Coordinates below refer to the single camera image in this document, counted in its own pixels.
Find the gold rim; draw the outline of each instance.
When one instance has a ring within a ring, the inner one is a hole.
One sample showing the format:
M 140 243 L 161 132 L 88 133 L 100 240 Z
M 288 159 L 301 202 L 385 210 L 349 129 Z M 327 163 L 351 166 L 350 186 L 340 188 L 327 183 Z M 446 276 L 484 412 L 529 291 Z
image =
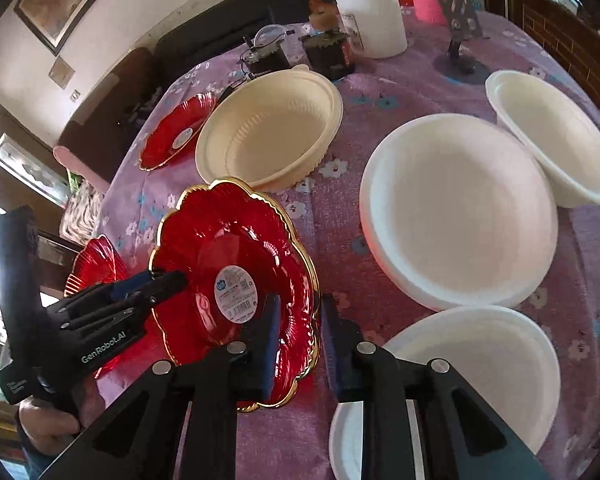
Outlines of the gold rim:
M 162 228 L 163 228 L 164 223 L 166 222 L 167 218 L 169 218 L 172 214 L 175 214 L 180 210 L 182 203 L 184 202 L 184 200 L 190 193 L 193 193 L 195 191 L 209 191 L 209 190 L 213 189 L 215 186 L 218 186 L 219 184 L 234 184 L 234 186 L 239 187 L 250 198 L 253 198 L 256 200 L 261 200 L 261 201 L 267 203 L 267 205 L 269 205 L 270 208 L 272 208 L 280 216 L 282 223 L 285 225 L 285 229 L 288 234 L 289 241 L 291 241 L 292 247 L 300 255 L 300 258 L 302 259 L 302 262 L 304 263 L 304 265 L 309 273 L 311 286 L 312 286 L 312 289 L 314 292 L 314 311 L 311 316 L 311 331 L 312 331 L 312 333 L 311 333 L 311 338 L 312 338 L 312 340 L 311 340 L 311 358 L 309 360 L 308 365 L 306 366 L 306 368 L 304 370 L 302 370 L 298 375 L 296 375 L 296 377 L 294 378 L 294 380 L 291 384 L 291 388 L 289 389 L 288 393 L 282 400 L 280 400 L 279 402 L 276 402 L 275 404 L 265 404 L 262 402 L 258 402 L 257 404 L 248 406 L 247 408 L 243 408 L 239 411 L 244 412 L 244 413 L 252 412 L 253 410 L 257 409 L 258 406 L 263 406 L 264 408 L 279 408 L 280 406 L 283 406 L 284 404 L 288 403 L 289 400 L 291 400 L 292 397 L 296 394 L 296 390 L 298 389 L 298 381 L 304 379 L 305 377 L 307 377 L 307 375 L 309 373 L 311 373 L 311 371 L 315 367 L 315 364 L 318 362 L 318 357 L 320 355 L 320 340 L 318 338 L 318 325 L 317 325 L 318 311 L 320 308 L 320 285 L 318 284 L 318 275 L 316 273 L 314 263 L 311 260 L 311 257 L 309 256 L 309 254 L 306 252 L 304 245 L 302 245 L 302 242 L 298 239 L 298 234 L 296 233 L 296 229 L 294 228 L 293 222 L 291 221 L 291 218 L 289 218 L 289 215 L 287 214 L 285 209 L 276 200 L 272 199 L 271 197 L 269 197 L 263 193 L 254 191 L 253 189 L 251 189 L 250 186 L 248 186 L 243 181 L 239 180 L 238 178 L 234 178 L 234 177 L 230 177 L 230 176 L 227 176 L 224 178 L 219 178 L 219 179 L 213 181 L 209 185 L 197 184 L 196 186 L 188 187 L 186 190 L 184 190 L 184 192 L 180 196 L 180 199 L 178 200 L 178 203 L 176 205 L 176 209 L 170 210 L 162 218 L 162 220 L 160 220 L 160 223 L 158 224 L 158 234 L 157 234 L 157 242 L 156 242 L 157 244 L 151 253 L 151 257 L 149 258 L 149 270 L 154 270 L 154 257 L 156 255 L 156 253 L 158 252 L 158 250 L 160 250 L 160 243 L 162 240 Z M 165 345 L 165 351 L 167 352 L 169 357 L 173 359 L 173 357 L 171 355 L 171 350 L 168 346 L 167 334 L 164 331 L 162 325 L 160 324 L 160 322 L 158 320 L 158 316 L 155 313 L 155 311 L 152 311 L 152 313 L 154 314 L 154 319 L 158 325 L 158 328 L 162 332 L 162 340 Z

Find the brick wall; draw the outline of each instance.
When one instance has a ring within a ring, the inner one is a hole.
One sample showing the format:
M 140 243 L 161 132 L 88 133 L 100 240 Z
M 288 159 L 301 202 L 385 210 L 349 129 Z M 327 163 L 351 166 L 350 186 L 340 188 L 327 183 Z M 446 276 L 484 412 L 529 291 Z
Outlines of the brick wall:
M 534 38 L 600 109 L 600 36 L 551 0 L 514 0 L 512 20 Z

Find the screw head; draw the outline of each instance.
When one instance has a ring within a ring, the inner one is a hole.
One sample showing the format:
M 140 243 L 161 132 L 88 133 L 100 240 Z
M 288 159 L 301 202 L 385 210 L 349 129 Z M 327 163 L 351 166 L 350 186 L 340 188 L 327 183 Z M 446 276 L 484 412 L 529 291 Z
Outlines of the screw head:
M 171 363 L 168 361 L 158 361 L 151 367 L 151 371 L 156 375 L 168 374 L 171 371 Z
M 364 355 L 371 355 L 376 351 L 376 345 L 371 341 L 362 341 L 356 345 L 356 350 Z
M 247 345 L 245 345 L 242 341 L 233 341 L 226 346 L 226 351 L 229 354 L 240 355 L 247 349 Z
M 433 359 L 431 362 L 431 368 L 433 371 L 439 374 L 446 374 L 451 366 L 444 359 Z

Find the window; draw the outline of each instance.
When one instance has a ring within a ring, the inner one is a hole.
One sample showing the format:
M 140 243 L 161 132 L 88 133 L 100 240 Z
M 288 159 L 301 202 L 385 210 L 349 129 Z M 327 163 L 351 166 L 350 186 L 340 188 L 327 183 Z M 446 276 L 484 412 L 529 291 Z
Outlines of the window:
M 0 166 L 54 204 L 66 206 L 69 184 L 7 134 L 0 138 Z

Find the black container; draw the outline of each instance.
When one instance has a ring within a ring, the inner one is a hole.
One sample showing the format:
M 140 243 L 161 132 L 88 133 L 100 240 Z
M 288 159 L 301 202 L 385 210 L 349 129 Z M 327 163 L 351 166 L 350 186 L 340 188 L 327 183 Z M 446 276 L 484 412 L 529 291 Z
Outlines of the black container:
M 291 68 L 280 43 L 281 41 L 277 41 L 265 46 L 252 46 L 248 52 L 242 55 L 242 61 L 251 75 L 260 77 Z
M 353 73 L 356 64 L 347 35 L 339 30 L 327 30 L 315 36 L 300 38 L 312 69 L 336 81 Z

